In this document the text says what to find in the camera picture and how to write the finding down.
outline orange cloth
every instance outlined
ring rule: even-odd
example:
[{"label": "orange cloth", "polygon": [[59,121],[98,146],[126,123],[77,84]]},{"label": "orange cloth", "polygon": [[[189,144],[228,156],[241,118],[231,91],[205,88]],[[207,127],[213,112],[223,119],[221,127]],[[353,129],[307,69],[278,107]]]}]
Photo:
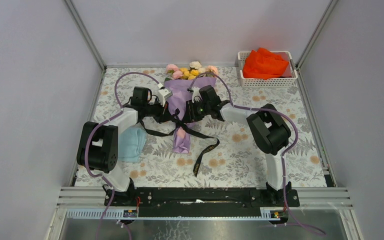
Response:
[{"label": "orange cloth", "polygon": [[289,62],[281,56],[260,47],[252,50],[243,65],[243,77],[246,79],[273,79],[282,76]]}]

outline glass panel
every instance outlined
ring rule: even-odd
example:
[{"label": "glass panel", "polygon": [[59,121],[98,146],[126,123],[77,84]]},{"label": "glass panel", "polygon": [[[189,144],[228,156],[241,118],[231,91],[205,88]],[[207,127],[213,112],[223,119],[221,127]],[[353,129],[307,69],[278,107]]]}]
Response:
[{"label": "glass panel", "polygon": [[[249,220],[136,220],[128,227],[134,240],[347,239],[341,217],[335,210],[294,210],[293,213],[302,223],[326,231],[327,237],[319,237],[297,226],[273,227],[268,221]],[[61,239],[94,240],[98,223],[97,219],[67,218]],[[104,220],[99,239],[128,240],[129,234],[115,220]]]}]

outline black strap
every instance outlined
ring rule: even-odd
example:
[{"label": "black strap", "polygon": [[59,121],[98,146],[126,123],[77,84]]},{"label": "black strap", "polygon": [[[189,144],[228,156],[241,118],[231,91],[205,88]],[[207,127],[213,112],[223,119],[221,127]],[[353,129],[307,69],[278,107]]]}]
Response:
[{"label": "black strap", "polygon": [[[195,177],[198,176],[198,171],[200,170],[200,165],[201,165],[201,161],[203,160],[203,156],[204,154],[210,152],[211,150],[215,149],[219,144],[220,144],[220,141],[217,137],[214,137],[214,136],[208,136],[208,135],[205,135],[205,134],[202,134],[200,132],[197,132],[195,130],[192,130],[190,129],[186,124],[184,124],[178,117],[178,111],[176,111],[176,114],[174,114],[172,116],[172,120],[173,122],[176,123],[176,129],[178,127],[181,127],[183,128],[183,130],[192,135],[192,136],[195,136],[195,137],[198,137],[198,138],[201,138],[201,139],[216,139],[217,142],[215,144],[212,144],[212,145],[209,145],[207,146],[204,150],[202,150],[202,152],[199,154],[198,158],[196,159],[195,161],[195,165],[193,166],[193,174],[195,175]],[[149,135],[153,135],[153,136],[157,136],[157,137],[167,137],[167,136],[171,136],[175,133],[175,130],[174,129],[173,131],[169,132],[169,133],[164,133],[164,132],[159,132],[159,131],[155,131],[155,130],[151,130],[151,129],[147,129],[145,127],[145,124],[144,124],[144,121],[142,120],[139,120],[138,121],[143,129],[145,129],[146,133],[149,134]]]},{"label": "black strap", "polygon": [[210,152],[211,150],[215,149],[220,144],[220,140],[217,137],[207,136],[205,134],[202,134],[200,132],[197,132],[197,131],[194,131],[194,130],[190,129],[186,124],[184,124],[182,121],[179,120],[177,115],[175,116],[174,119],[175,119],[176,127],[177,126],[182,127],[185,132],[187,132],[188,134],[190,134],[192,136],[195,136],[195,137],[198,137],[198,138],[201,138],[201,139],[216,139],[217,140],[217,142],[215,144],[209,145],[204,150],[202,150],[201,154],[199,154],[198,158],[196,159],[195,165],[193,165],[193,174],[195,175],[195,177],[197,177],[198,176],[198,171],[200,170],[200,165],[201,165],[201,161],[203,160],[204,154],[206,154],[206,153]]},{"label": "black strap", "polygon": [[155,130],[151,130],[151,129],[147,129],[145,127],[145,124],[144,124],[144,121],[142,120],[139,120],[139,123],[140,125],[142,125],[143,129],[145,129],[146,133],[149,134],[149,135],[153,135],[153,136],[157,136],[157,137],[167,137],[167,136],[171,136],[175,133],[175,130],[174,129],[173,131],[169,132],[169,133],[164,133],[164,132],[159,132],[159,131],[155,131]]}]

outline floral tablecloth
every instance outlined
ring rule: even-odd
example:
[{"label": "floral tablecloth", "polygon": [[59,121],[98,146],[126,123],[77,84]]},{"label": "floral tablecloth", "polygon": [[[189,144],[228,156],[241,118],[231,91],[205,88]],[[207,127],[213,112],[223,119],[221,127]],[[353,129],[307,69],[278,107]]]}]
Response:
[{"label": "floral tablecloth", "polygon": [[[108,68],[93,116],[95,122],[108,119],[120,111],[114,96],[118,77],[128,72],[150,74],[163,82],[165,68]],[[301,100],[298,87],[288,88],[242,88],[235,67],[220,67],[220,77],[227,82],[233,101],[239,105],[262,107],[273,104],[278,111],[294,120],[299,131],[299,141],[286,154],[287,175],[294,187],[325,187],[326,181],[311,134],[310,123]],[[157,91],[156,84],[142,75],[129,75],[118,85],[122,103],[127,102],[135,86]],[[215,90],[222,100],[228,94],[221,82]],[[158,124],[153,118],[144,120],[148,129],[168,133],[175,128],[172,122]],[[139,162],[122,162],[125,173],[134,180],[136,187],[265,187],[268,174],[265,155],[257,148],[248,126],[235,122],[222,122],[207,116],[192,129],[209,136],[217,136],[220,145],[202,158],[198,176],[193,174],[195,160],[201,151],[215,142],[191,136],[189,153],[174,153],[173,136],[147,135],[146,144]],[[292,131],[290,141],[295,137]],[[100,178],[91,178],[83,166],[78,168],[75,186],[101,186]]]}]

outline purple wrapping paper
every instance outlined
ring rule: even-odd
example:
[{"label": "purple wrapping paper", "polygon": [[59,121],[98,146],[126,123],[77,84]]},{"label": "purple wrapping paper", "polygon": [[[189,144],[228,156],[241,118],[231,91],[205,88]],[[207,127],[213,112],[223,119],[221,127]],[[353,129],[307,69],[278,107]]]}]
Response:
[{"label": "purple wrapping paper", "polygon": [[[192,99],[192,93],[188,92],[188,88],[191,86],[191,80],[183,80],[183,79],[174,79],[164,82],[164,86],[171,90],[173,95],[167,99],[168,102],[168,111],[171,114],[176,113],[176,109],[179,109],[180,113],[178,115],[179,119],[182,119],[185,115],[186,110],[186,101]],[[214,87],[216,84],[215,77],[199,77],[196,79],[193,84],[194,87],[202,88],[208,85]],[[195,125],[194,123],[188,123],[188,127],[192,127]],[[189,153],[189,148],[191,147],[191,136],[188,133],[185,133],[184,138],[178,136],[179,129],[176,129],[174,132],[173,139],[173,152],[180,154]]]}]

